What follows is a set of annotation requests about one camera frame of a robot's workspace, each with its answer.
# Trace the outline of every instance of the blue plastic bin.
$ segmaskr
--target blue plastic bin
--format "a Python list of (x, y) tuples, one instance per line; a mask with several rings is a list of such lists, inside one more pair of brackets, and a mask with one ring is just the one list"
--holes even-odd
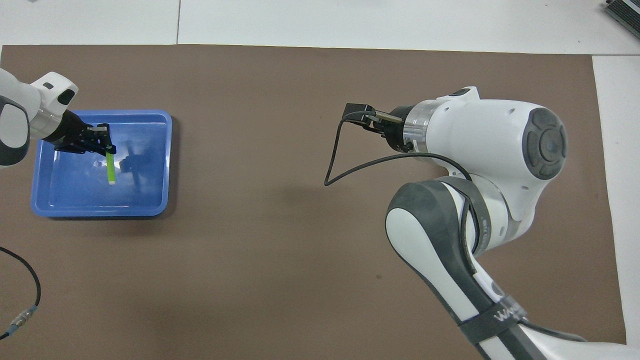
[(163, 110), (74, 111), (87, 124), (108, 123), (116, 183), (107, 181), (106, 159), (87, 152), (54, 151), (39, 141), (31, 209), (43, 217), (150, 217), (169, 194), (171, 116)]

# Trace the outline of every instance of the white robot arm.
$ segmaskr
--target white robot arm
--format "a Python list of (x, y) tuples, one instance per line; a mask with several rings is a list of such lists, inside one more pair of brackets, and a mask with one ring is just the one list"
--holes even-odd
[[(449, 176), (398, 190), (387, 210), (387, 237), (485, 359), (640, 359), (640, 350), (625, 345), (532, 324), (475, 259), (528, 230), (540, 194), (562, 170), (567, 137), (553, 112), (480, 100), (470, 86), (389, 114), (348, 104), (343, 122), (382, 134), (408, 153), (403, 157), (436, 157), (448, 169)], [(334, 182), (328, 176), (325, 184)]]
[(0, 168), (25, 157), (29, 137), (51, 142), (58, 151), (115, 154), (107, 124), (92, 127), (67, 110), (77, 91), (55, 72), (25, 84), (0, 69)]

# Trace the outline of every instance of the black strap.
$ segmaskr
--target black strap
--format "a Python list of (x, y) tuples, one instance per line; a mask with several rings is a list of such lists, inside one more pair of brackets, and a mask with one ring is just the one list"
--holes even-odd
[(473, 255), (479, 256), (482, 254), (487, 246), (489, 246), (489, 240), (491, 239), (491, 218), (489, 216), (489, 209), (486, 207), (484, 198), (478, 190), (477, 186), (469, 180), (460, 179), (459, 177), (444, 176), (439, 177), (439, 181), (452, 186), (457, 191), (465, 194), (469, 197), (474, 211), (477, 216), (478, 230), (477, 244), (473, 248)]
[(507, 295), (479, 315), (463, 322), (459, 328), (469, 342), (477, 344), (504, 332), (525, 316), (527, 312), (522, 306)]

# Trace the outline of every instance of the green stick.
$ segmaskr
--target green stick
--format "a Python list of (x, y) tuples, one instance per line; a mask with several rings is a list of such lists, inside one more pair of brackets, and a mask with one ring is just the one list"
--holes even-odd
[(116, 168), (113, 164), (113, 154), (107, 152), (107, 180), (109, 180), (109, 185), (114, 185), (116, 183)]

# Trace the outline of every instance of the brown paper sheet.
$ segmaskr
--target brown paper sheet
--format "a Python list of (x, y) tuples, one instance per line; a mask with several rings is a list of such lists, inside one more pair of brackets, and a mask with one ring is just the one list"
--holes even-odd
[[(467, 85), (549, 107), (570, 142), (531, 230), (480, 263), (531, 321), (624, 342), (589, 56), (5, 46), (1, 65), (25, 82), (70, 78), (71, 110), (174, 119), (170, 205), (152, 220), (41, 218), (29, 207), (35, 150), (0, 172), (0, 241), (43, 286), (2, 359), (480, 359), (385, 237), (395, 191), (443, 169), (398, 160), (322, 185), (346, 102), (391, 110)], [(393, 153), (356, 127), (343, 137), (336, 171)], [(0, 264), (9, 323), (34, 290), (18, 263)]]

